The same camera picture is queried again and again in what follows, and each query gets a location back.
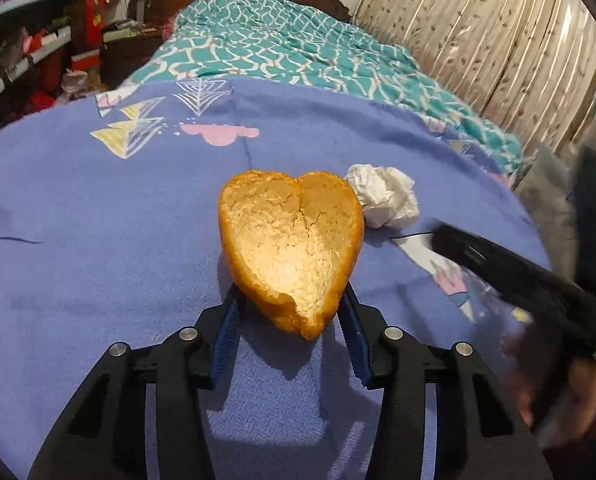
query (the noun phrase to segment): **teal patterned comforter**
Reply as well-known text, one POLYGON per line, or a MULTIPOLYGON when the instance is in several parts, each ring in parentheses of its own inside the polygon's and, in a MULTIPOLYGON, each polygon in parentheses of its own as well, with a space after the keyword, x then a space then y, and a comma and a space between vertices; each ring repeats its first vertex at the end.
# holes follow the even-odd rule
POLYGON ((477 140, 513 172, 518 140, 481 119, 420 71, 402 46, 381 44, 360 28, 287 0, 196 0, 173 35, 126 83, 238 74, 328 88, 407 107, 477 140))

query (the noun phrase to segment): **curtain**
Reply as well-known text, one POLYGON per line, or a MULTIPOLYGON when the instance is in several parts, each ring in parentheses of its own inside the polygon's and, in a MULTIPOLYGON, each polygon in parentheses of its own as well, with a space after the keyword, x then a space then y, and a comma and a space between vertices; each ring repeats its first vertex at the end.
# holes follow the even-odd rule
POLYGON ((354 23, 406 46, 476 113, 575 151, 596 90, 596 22, 581 0, 361 0, 354 23))

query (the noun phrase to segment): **yellow triangle print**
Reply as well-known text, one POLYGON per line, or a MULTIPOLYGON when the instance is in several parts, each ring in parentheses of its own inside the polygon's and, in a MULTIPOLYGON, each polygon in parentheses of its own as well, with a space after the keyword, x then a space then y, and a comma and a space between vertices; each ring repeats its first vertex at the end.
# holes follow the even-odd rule
POLYGON ((108 127, 115 128, 117 130, 123 130, 124 132, 130 132, 136 127, 137 124, 138 121, 116 121, 115 123, 109 123, 108 127))
POLYGON ((114 154, 120 158, 127 158, 127 139, 129 138, 129 129, 121 130, 119 128, 103 128, 96 130, 91 135, 105 143, 114 154))
POLYGON ((464 143, 462 142, 462 140, 452 139, 449 141, 449 145, 457 152, 460 152, 460 150, 462 150, 464 143))
POLYGON ((135 105, 129 105, 124 108, 120 108, 120 111, 131 120, 135 121, 140 117, 140 108, 142 107, 142 104, 143 102, 136 103, 135 105))

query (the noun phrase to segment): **crumpled tissue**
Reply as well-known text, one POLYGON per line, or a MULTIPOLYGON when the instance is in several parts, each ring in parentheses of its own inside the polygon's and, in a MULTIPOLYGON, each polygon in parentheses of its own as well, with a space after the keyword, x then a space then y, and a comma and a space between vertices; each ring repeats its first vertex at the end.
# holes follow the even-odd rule
POLYGON ((354 164, 345 180, 356 192, 364 222, 369 227, 402 228, 413 223, 420 214, 413 191, 414 180, 396 168, 354 164))

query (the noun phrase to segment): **bed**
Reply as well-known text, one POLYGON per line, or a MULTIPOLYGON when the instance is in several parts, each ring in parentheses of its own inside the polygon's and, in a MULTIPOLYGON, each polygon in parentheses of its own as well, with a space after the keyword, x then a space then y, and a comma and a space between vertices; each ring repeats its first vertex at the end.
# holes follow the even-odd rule
POLYGON ((131 0, 129 9, 146 23, 176 17, 171 36, 128 84, 233 74, 327 88, 446 121, 507 174, 520 164, 515 136, 425 75, 406 48, 347 23, 338 0, 131 0))
MULTIPOLYGON (((129 81, 0 131, 0 458, 15 477, 27 477, 111 343, 161 342, 222 302, 231 279, 216 202, 227 179, 252 168, 344 175, 363 163, 407 173, 421 215, 399 231, 366 230, 351 277, 359 300, 426 344, 470 342, 504 375, 502 341, 526 314, 431 253, 428 231, 440 219, 549 261, 491 150, 448 121, 214 73, 129 81)), ((361 480, 380 400, 354 377, 337 320, 307 342, 249 306, 231 381, 201 393, 216 477, 361 480)), ((433 388, 427 402, 425 480, 434 477, 433 388)))

